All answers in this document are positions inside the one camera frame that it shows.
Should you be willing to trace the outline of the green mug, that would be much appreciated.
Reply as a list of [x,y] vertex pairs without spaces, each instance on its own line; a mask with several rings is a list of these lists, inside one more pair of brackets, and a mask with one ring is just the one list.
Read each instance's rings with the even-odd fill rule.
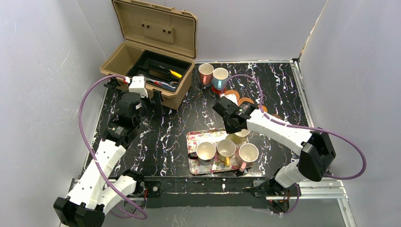
[[226,139],[233,141],[235,144],[242,144],[247,142],[250,131],[242,129],[240,132],[235,132],[226,136]]

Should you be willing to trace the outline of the light wood coaster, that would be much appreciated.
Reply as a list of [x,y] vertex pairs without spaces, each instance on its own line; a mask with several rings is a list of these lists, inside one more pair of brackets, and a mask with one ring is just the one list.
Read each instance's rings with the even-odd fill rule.
[[248,97],[242,97],[240,99],[238,99],[238,105],[242,105],[243,103],[251,103],[254,104],[254,101]]

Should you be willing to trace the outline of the orange wood coaster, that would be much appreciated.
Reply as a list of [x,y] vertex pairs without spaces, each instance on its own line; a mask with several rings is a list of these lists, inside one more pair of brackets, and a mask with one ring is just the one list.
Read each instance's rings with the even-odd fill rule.
[[224,93],[224,95],[235,95],[235,97],[236,97],[236,100],[238,101],[239,99],[240,99],[240,95],[239,95],[239,93],[237,92],[237,91],[235,91],[235,90],[227,90],[225,93]]

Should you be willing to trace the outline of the orange printed coaster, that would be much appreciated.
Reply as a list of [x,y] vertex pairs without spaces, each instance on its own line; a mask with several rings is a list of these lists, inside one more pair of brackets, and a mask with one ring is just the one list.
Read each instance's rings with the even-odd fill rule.
[[258,108],[262,108],[262,110],[264,111],[264,112],[267,112],[268,110],[267,110],[267,107],[265,107],[264,105],[258,105]]

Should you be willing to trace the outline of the red coaster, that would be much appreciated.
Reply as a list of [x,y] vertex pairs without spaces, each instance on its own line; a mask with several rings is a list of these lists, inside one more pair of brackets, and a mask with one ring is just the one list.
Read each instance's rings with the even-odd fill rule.
[[218,95],[221,95],[221,94],[224,94],[227,91],[227,88],[223,88],[222,90],[217,90],[214,86],[211,86],[211,90],[214,93],[216,93]]

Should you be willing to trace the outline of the dark walnut wooden coaster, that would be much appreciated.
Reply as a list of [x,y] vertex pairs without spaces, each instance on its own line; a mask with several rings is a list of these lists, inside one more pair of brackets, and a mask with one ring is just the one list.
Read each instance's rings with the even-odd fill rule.
[[271,116],[273,116],[273,117],[275,117],[275,118],[278,118],[278,119],[280,119],[280,120],[283,120],[279,115],[277,115],[277,114],[271,114]]

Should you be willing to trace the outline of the floral rectangular tray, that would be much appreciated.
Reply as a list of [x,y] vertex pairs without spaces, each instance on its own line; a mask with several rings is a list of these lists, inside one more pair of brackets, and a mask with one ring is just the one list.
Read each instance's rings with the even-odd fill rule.
[[[214,146],[217,146],[217,144],[224,139],[234,141],[235,136],[232,134],[227,134],[223,128],[189,132],[186,135],[188,153],[195,152],[197,146],[202,142],[210,142]],[[238,151],[241,145],[247,142],[248,139],[245,139],[244,142],[235,144],[236,151],[234,156],[230,158],[229,167],[225,166],[224,163],[218,159],[217,155],[215,155],[215,157],[206,165],[202,165],[201,162],[196,159],[188,159],[190,173],[192,175],[208,175],[239,170],[240,165],[238,163]]]

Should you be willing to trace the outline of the light blue mug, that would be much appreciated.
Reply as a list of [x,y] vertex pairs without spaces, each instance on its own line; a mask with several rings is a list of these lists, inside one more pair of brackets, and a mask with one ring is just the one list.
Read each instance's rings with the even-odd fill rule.
[[213,87],[221,91],[223,89],[224,84],[227,82],[229,77],[229,72],[225,68],[216,68],[212,73],[212,85]]

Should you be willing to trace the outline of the tan plastic toolbox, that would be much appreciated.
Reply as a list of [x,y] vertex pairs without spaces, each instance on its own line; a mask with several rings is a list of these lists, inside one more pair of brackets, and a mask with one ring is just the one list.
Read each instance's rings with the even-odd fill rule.
[[192,85],[192,70],[197,56],[197,17],[186,10],[138,0],[114,0],[112,3],[125,41],[100,66],[101,73],[126,76],[144,51],[188,61],[190,69],[175,92],[146,85],[148,92],[153,89],[161,91],[163,106],[179,109]]

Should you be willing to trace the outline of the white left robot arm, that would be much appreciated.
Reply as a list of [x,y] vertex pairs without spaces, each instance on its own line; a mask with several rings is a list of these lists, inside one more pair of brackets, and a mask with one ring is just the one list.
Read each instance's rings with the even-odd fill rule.
[[63,225],[100,227],[106,214],[135,192],[137,184],[143,180],[140,172],[127,170],[114,183],[108,178],[137,136],[143,119],[161,113],[161,92],[153,90],[151,94],[152,97],[135,92],[123,93],[97,150],[91,152],[91,163],[67,196],[54,202],[53,207]]

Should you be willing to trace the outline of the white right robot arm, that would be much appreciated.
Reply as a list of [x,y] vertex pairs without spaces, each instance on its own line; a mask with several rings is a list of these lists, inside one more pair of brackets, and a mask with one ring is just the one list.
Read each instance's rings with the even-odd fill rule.
[[237,105],[224,96],[213,105],[213,110],[222,117],[227,133],[243,129],[257,132],[279,142],[299,157],[279,168],[268,182],[251,188],[251,191],[261,188],[274,194],[304,180],[319,182],[336,157],[327,133],[319,129],[300,129],[264,112],[256,104],[243,102]]

